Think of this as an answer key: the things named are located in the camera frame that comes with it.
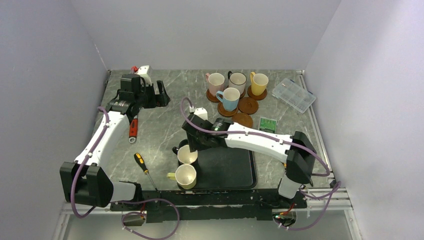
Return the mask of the black handled cream mug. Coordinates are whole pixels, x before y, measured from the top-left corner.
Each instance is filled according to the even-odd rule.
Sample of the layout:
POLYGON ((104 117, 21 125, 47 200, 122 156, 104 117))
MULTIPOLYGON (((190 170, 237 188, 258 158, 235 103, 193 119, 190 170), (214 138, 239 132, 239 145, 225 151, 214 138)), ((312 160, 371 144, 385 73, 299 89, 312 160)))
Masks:
POLYGON ((193 165, 198 160, 198 151, 191 152, 188 144, 181 147, 173 147, 172 152, 177 155, 180 164, 193 165))

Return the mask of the brown wooden coaster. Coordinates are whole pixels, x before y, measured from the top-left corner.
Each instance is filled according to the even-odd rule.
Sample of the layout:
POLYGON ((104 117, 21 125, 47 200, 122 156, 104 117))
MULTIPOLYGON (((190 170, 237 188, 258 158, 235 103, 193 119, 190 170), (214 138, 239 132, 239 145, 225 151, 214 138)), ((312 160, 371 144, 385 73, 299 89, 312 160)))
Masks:
POLYGON ((259 109, 259 103, 252 97, 243 97, 238 101, 238 109, 245 114, 252 115, 259 109))
POLYGON ((210 102, 213 102, 213 103, 219 103, 220 102, 220 100, 216 96, 214 96, 210 93, 209 89, 206 90, 206 97, 210 102))
POLYGON ((246 94, 246 90, 244 90, 244 91, 240 94, 239 99, 243 98, 243 97, 245 96, 245 94, 246 94))
POLYGON ((261 101, 261 100, 264 100, 266 97, 267 97, 267 95, 268 95, 268 91, 267 91, 267 89, 265 89, 264 90, 264 92, 262 93, 262 94, 260 94, 260 95, 255 95, 255 94, 253 94, 253 92, 252 92, 252 87, 251 86, 249 86, 248 87, 248 89, 247 89, 247 94, 248 94, 248 96, 250 97, 250 98, 253 98, 254 100, 256 100, 256 101, 261 101))
POLYGON ((230 118, 230 117, 232 117, 232 116, 234 116, 235 114, 237 114, 238 113, 238 111, 239 111, 239 108, 238 107, 236 107, 234 110, 232 110, 232 111, 227 111, 227 110, 225 110, 225 108, 224 108, 224 106, 223 106, 223 103, 222 102, 219 102, 218 103, 218 105, 217 105, 217 110, 218 110, 218 113, 221 115, 221 116, 223 116, 223 117, 227 117, 227 118, 230 118))
POLYGON ((254 123, 252 117, 243 112, 236 113, 231 117, 231 120, 247 128, 252 128, 254 123))

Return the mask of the pale yellow mug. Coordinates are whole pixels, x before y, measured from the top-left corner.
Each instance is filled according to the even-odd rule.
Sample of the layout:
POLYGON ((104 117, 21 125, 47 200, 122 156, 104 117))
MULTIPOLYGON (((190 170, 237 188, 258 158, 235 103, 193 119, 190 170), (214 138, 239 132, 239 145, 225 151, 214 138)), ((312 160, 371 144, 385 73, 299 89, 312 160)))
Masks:
POLYGON ((166 177, 176 181, 184 190, 192 189, 197 183, 197 171, 191 164, 180 165, 175 172, 169 172, 166 177))

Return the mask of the light blue mug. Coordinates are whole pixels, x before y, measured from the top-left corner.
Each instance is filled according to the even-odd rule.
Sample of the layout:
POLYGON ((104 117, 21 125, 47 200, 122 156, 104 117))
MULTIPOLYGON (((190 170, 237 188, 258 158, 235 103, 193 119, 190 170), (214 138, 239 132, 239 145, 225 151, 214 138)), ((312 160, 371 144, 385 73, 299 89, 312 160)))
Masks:
POLYGON ((237 108, 241 95, 238 89, 228 87, 223 91, 217 91, 215 96, 226 111, 232 112, 237 108))

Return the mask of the pink mug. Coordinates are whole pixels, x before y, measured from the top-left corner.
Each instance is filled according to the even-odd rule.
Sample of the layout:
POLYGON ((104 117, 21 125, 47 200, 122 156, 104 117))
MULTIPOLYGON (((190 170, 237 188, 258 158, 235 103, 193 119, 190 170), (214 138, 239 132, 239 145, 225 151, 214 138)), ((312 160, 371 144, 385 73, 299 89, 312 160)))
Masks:
POLYGON ((205 78, 208 84, 209 93, 212 96, 215 97, 217 92, 222 92, 224 90, 225 77, 221 73, 206 73, 205 78))

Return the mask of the white ribbed mug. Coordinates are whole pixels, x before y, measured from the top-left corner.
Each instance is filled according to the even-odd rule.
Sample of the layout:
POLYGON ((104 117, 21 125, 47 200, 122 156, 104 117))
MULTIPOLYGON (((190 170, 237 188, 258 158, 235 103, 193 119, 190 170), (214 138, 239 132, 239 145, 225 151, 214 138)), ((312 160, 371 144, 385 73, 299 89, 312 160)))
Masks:
POLYGON ((247 83, 247 77, 242 72, 232 72, 227 73, 228 78, 228 87, 235 88, 239 91, 240 95, 245 92, 245 87, 247 83))

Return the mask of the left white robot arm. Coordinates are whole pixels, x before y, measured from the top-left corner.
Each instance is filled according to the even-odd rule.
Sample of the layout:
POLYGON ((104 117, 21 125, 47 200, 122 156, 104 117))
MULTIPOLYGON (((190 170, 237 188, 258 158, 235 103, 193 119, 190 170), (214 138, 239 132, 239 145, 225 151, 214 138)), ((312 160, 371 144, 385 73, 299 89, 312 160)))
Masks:
POLYGON ((102 208, 123 201, 129 209, 139 209, 144 203, 140 184, 111 181, 103 166, 141 109, 166 107, 170 101, 163 81, 153 83, 146 76, 123 74, 115 97, 98 108, 103 117, 92 139, 75 160, 65 161, 60 167, 65 200, 102 208))

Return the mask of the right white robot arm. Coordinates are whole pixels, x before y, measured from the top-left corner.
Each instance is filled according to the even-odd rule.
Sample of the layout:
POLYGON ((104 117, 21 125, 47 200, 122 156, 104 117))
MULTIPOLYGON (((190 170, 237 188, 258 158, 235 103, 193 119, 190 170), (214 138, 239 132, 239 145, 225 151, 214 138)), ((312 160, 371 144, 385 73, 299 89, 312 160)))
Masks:
POLYGON ((302 185, 312 184, 312 171, 318 155, 299 131, 294 135, 269 133, 223 118, 212 123, 194 113, 186 117, 182 129, 187 134, 192 152, 211 148, 244 149, 285 164, 285 172, 275 194, 276 203, 282 208, 295 201, 302 185))

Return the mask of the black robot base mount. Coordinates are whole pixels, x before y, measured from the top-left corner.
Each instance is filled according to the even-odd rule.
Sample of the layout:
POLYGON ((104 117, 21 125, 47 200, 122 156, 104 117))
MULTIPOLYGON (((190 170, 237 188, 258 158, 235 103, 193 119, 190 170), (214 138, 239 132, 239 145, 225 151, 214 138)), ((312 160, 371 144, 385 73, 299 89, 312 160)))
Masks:
POLYGON ((282 197, 276 188, 238 190, 136 190, 130 203, 111 203, 114 212, 145 210, 148 223, 164 221, 256 219, 268 221, 273 214, 305 209, 307 201, 297 193, 282 197))

